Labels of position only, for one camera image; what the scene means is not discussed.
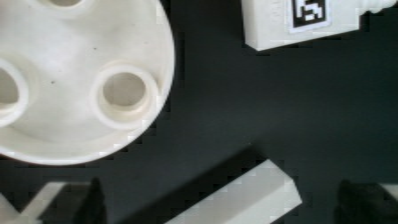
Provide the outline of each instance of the white object edge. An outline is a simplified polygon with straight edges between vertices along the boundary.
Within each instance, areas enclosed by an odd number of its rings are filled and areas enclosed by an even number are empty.
[[[269,160],[167,224],[269,224],[301,204],[294,179]]]

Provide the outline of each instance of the white block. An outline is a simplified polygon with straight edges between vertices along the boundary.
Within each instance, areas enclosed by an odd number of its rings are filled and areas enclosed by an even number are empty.
[[[301,203],[294,179],[269,160],[167,224],[267,224]]]
[[[242,0],[246,42],[256,50],[359,29],[359,16],[397,0]]]

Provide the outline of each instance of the circular hole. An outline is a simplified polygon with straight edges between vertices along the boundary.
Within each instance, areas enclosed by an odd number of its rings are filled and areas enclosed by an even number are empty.
[[[109,79],[103,86],[103,96],[118,108],[132,107],[143,100],[146,84],[132,73],[121,73]]]
[[[68,6],[77,5],[77,4],[82,2],[82,0],[50,0],[50,2],[52,2],[57,6],[68,7]]]
[[[4,69],[0,69],[0,104],[15,104],[18,102],[18,87],[15,79]]]

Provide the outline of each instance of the white plastic disc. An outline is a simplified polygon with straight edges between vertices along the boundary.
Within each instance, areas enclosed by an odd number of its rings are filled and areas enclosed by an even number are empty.
[[[79,164],[134,142],[164,107],[174,74],[164,8],[158,0],[0,0],[0,6],[0,154]]]

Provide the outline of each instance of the black background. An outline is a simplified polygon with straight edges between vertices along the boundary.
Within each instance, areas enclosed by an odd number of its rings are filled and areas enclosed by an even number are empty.
[[[258,53],[238,0],[164,3],[178,70],[157,124],[86,165],[4,158],[0,192],[22,208],[48,181],[96,176],[123,224],[251,146],[297,180],[304,205],[283,222],[329,224],[342,180],[398,183],[398,9],[366,14],[361,31]]]

